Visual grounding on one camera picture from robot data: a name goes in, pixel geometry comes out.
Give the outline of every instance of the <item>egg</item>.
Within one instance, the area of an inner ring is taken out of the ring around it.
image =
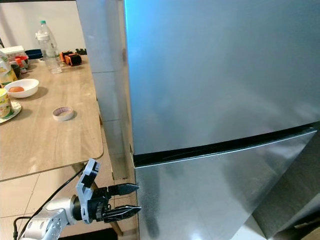
[[[10,87],[9,93],[18,93],[18,92],[23,92],[25,89],[22,86],[13,86]]]

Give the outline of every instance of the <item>refrigerator door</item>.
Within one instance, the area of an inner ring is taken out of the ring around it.
[[[124,0],[134,154],[320,120],[318,0]]]
[[[136,168],[140,239],[231,239],[314,133]]]

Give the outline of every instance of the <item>yellow container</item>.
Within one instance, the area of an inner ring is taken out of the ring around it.
[[[7,90],[0,88],[0,118],[7,118],[13,113]]]
[[[0,51],[0,86],[4,88],[5,85],[16,80],[18,80],[17,76],[12,69],[7,56]]]

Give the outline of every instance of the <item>black cable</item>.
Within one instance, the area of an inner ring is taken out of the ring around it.
[[[20,220],[20,219],[31,219],[31,216],[20,216],[13,221],[13,239],[14,240],[17,240],[17,237],[18,237],[17,220]]]
[[[2,42],[1,38],[0,38],[0,45],[1,45],[3,48],[5,48],[5,45],[4,45],[4,43]]]
[[[21,230],[20,232],[20,235],[18,237],[18,240],[21,238],[22,234],[25,232],[27,226],[28,226],[28,223],[30,222],[30,220],[35,216],[37,215],[38,213],[40,213],[40,211],[42,210],[42,208],[48,203],[51,201],[51,199],[61,190],[63,189],[68,183],[70,183],[76,176],[78,176],[85,168],[86,168],[87,164],[84,165],[84,167],[78,171],[75,175],[73,175],[68,181],[66,181],[64,184],[62,184],[57,190],[54,191],[54,193],[52,193],[52,195],[44,202],[44,204],[42,204],[41,207],[39,207],[39,209],[37,211],[35,211],[35,213],[30,217],[30,219],[26,222],[26,224],[24,225],[23,229]]]

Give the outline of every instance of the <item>plastic water bottle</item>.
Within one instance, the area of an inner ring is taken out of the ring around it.
[[[46,21],[42,20],[40,23],[41,27],[35,37],[39,42],[45,64],[52,74],[61,73],[61,60],[55,37],[47,26]]]

